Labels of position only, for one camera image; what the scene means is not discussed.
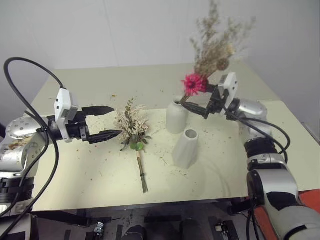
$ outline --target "floor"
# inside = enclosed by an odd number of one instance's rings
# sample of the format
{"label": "floor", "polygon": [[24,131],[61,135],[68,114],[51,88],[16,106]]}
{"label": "floor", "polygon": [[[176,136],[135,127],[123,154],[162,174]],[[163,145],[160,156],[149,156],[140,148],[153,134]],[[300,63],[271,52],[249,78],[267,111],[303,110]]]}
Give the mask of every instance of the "floor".
{"label": "floor", "polygon": [[[110,208],[86,209],[86,216],[105,218],[102,240],[120,240],[125,232],[135,225],[146,228],[148,240],[179,240],[180,223],[185,219],[193,219],[199,223],[204,240],[228,239],[216,232],[214,225],[219,221],[232,220],[240,240],[246,237],[247,213],[229,216],[225,211],[229,202],[218,203],[183,203],[166,204],[153,207],[114,210]],[[90,227],[78,227],[52,221],[38,219],[40,240],[85,240],[88,232],[93,232],[96,224]],[[260,239],[265,239],[259,230]],[[253,225],[250,226],[251,239],[256,239]]]}

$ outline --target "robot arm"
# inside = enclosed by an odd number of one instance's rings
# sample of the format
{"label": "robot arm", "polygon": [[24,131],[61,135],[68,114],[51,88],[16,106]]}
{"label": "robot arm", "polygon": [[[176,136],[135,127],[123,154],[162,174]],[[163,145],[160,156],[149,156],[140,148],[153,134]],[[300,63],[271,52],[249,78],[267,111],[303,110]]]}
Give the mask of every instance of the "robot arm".
{"label": "robot arm", "polygon": [[223,76],[218,85],[208,85],[207,90],[212,95],[206,108],[192,102],[183,103],[186,109],[205,119],[209,114],[218,113],[226,115],[227,120],[239,123],[240,138],[248,158],[249,200],[232,206],[230,213],[238,214],[263,206],[279,239],[319,239],[320,214],[300,201],[297,183],[270,138],[270,126],[242,120],[249,118],[266,121],[266,107],[259,102],[234,98],[237,86],[235,73],[230,73]]}

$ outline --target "white ceramic vase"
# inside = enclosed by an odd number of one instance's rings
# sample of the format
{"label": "white ceramic vase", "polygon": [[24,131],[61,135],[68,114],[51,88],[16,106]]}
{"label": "white ceramic vase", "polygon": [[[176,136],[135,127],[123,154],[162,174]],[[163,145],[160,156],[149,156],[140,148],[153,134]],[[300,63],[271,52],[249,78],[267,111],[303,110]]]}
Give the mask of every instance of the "white ceramic vase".
{"label": "white ceramic vase", "polygon": [[189,111],[180,102],[182,97],[176,96],[166,109],[165,127],[169,133],[179,134],[186,128]]}
{"label": "white ceramic vase", "polygon": [[198,138],[195,130],[184,130],[172,152],[173,162],[177,167],[188,169],[196,162]]}

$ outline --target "table surface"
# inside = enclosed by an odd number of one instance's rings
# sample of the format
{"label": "table surface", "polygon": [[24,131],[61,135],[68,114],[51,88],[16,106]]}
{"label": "table surface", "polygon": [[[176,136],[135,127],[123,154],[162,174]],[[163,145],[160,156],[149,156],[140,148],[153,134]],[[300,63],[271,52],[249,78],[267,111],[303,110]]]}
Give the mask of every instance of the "table surface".
{"label": "table surface", "polygon": [[[149,192],[142,192],[136,153],[129,148],[120,152],[122,146],[118,139],[92,145],[80,140],[72,143],[59,141],[60,160],[56,175],[33,209],[66,210],[247,196],[247,157],[236,122],[226,121],[216,115],[204,120],[190,114],[187,127],[195,129],[199,134],[197,161],[187,170],[174,166],[171,152],[180,135],[170,134],[165,129],[165,109],[152,108],[168,105],[172,95],[176,94],[168,80],[183,78],[191,69],[191,64],[177,64],[55,71],[77,96],[80,106],[104,104],[122,107],[132,93],[138,94],[136,101],[139,104],[147,103],[148,107],[151,106],[145,114],[149,118],[151,128],[148,134],[152,139],[146,146],[146,152],[141,153]],[[263,100],[261,102],[268,109],[268,120],[290,135],[292,143],[288,150],[288,167],[299,190],[320,188],[319,145],[286,105],[245,64],[235,63],[230,70],[240,73],[237,75],[239,97]],[[161,91],[158,92],[159,86],[154,87],[154,94],[148,92],[151,89],[140,92],[133,85],[124,87],[124,81],[130,78],[143,84],[139,76],[145,81],[152,76],[166,81],[162,81]],[[42,88],[33,102],[41,114],[53,114],[53,100],[57,92],[58,86],[52,80]],[[207,99],[196,99],[199,103],[205,100],[208,101],[208,96]],[[89,116],[87,123],[90,133],[114,129],[114,118],[114,112],[99,117]],[[285,143],[280,133],[273,131],[273,135]],[[39,163],[34,196],[47,180],[53,164],[54,149],[50,146]]]}

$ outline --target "red flower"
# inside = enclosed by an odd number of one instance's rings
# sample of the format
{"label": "red flower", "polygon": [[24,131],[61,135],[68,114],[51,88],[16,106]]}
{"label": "red flower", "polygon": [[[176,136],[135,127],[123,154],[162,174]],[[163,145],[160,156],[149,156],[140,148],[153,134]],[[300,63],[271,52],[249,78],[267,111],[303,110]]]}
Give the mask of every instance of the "red flower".
{"label": "red flower", "polygon": [[192,73],[185,76],[182,80],[184,84],[184,93],[187,96],[198,95],[198,92],[206,92],[207,80],[199,74]]}

